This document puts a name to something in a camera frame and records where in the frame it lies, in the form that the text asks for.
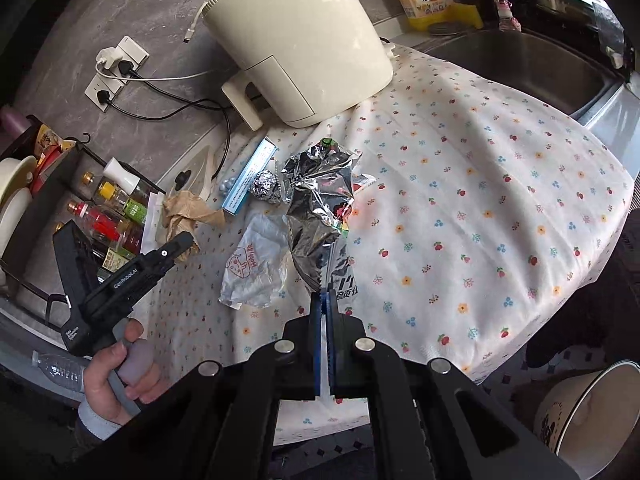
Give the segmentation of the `person's left hand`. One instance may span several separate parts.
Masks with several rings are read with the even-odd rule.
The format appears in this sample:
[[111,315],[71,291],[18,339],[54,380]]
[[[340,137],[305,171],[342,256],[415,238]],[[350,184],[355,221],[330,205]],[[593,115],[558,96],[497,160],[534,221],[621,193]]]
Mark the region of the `person's left hand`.
[[126,425],[134,416],[130,403],[148,405],[167,388],[152,356],[135,359],[129,356],[142,335],[142,324],[130,318],[124,326],[122,339],[96,352],[84,371],[89,408],[117,426]]

